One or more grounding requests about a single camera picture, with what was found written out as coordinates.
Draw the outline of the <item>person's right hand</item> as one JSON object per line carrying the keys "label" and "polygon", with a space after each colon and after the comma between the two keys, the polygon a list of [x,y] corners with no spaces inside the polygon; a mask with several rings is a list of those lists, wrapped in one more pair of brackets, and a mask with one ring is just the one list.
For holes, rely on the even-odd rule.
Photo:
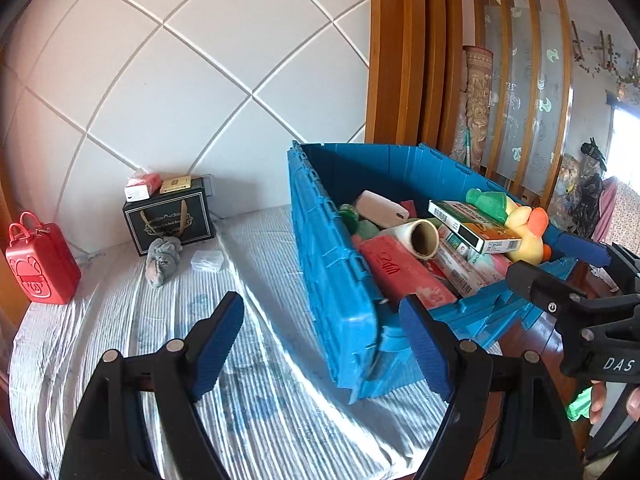
{"label": "person's right hand", "polygon": [[[597,380],[592,381],[591,386],[591,405],[589,412],[589,420],[591,425],[595,425],[602,415],[606,399],[606,385]],[[626,410],[628,416],[638,422],[640,418],[640,389],[634,388],[626,401]]]}

